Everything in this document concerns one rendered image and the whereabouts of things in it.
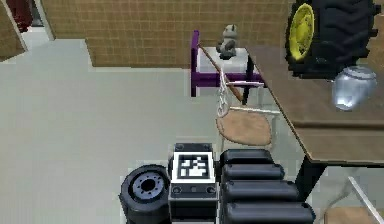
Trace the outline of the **grey plush toy animal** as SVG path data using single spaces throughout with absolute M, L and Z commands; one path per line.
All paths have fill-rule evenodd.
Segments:
M 220 59 L 229 60 L 236 55 L 237 37 L 237 26 L 235 24 L 229 24 L 224 28 L 222 39 L 216 45 L 216 51 Z

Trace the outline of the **black tyre with yellow rim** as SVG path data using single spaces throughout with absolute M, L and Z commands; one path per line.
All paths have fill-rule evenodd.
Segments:
M 369 55 L 381 12 L 375 0 L 295 0 L 285 31 L 288 70 L 301 79 L 334 79 Z

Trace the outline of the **brown wooden table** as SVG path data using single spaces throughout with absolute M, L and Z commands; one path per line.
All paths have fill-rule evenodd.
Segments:
M 328 166 L 384 167 L 384 93 L 376 92 L 367 107 L 343 112 L 331 105 L 331 83 L 326 69 L 351 52 L 334 31 L 358 44 L 375 33 L 373 20 L 357 32 L 344 19 L 333 14 L 314 14 L 313 40 L 303 59 L 293 58 L 287 46 L 248 45 L 250 58 L 257 66 L 273 99 L 305 153 L 295 184 L 299 198 L 308 198 Z

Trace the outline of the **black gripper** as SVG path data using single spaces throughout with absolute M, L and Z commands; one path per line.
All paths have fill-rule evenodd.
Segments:
M 169 185 L 167 170 L 162 165 L 143 165 L 130 172 L 119 194 L 126 224 L 171 224 Z

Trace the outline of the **brown baseball bat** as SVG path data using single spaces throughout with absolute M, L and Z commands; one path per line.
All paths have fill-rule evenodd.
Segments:
M 243 96 L 242 94 L 239 92 L 239 90 L 229 81 L 229 79 L 227 78 L 227 76 L 225 75 L 225 73 L 223 72 L 223 70 L 216 64 L 216 62 L 212 59 L 212 57 L 209 55 L 209 53 L 207 52 L 207 50 L 200 44 L 198 43 L 197 44 L 197 47 L 199 49 L 201 49 L 203 51 L 203 53 L 205 54 L 205 56 L 208 58 L 208 60 L 211 62 L 211 64 L 214 66 L 214 68 L 216 69 L 216 71 L 220 74 L 220 76 L 222 77 L 221 79 L 224 80 L 225 84 L 227 85 L 227 87 L 230 89 L 230 91 L 232 92 L 232 94 L 237 98 L 237 100 L 239 102 L 242 102 L 243 100 Z

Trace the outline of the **white chair with tan seat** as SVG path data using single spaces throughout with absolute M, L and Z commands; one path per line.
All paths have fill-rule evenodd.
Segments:
M 259 82 L 229 81 L 223 71 L 219 72 L 219 100 L 216 126 L 221 136 L 220 151 L 224 151 L 224 141 L 247 146 L 262 146 L 272 151 L 277 138 L 276 123 L 279 111 L 232 106 L 229 92 L 241 96 L 236 86 L 260 86 Z

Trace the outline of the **dark red cabinet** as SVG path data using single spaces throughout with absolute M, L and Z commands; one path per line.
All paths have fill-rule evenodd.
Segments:
M 6 2 L 19 31 L 27 32 L 33 21 L 29 0 L 6 0 Z

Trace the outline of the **silver glass jar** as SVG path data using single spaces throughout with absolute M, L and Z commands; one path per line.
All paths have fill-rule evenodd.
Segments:
M 376 85 L 376 73 L 370 68 L 344 68 L 332 83 L 332 103 L 340 110 L 351 111 L 371 95 Z

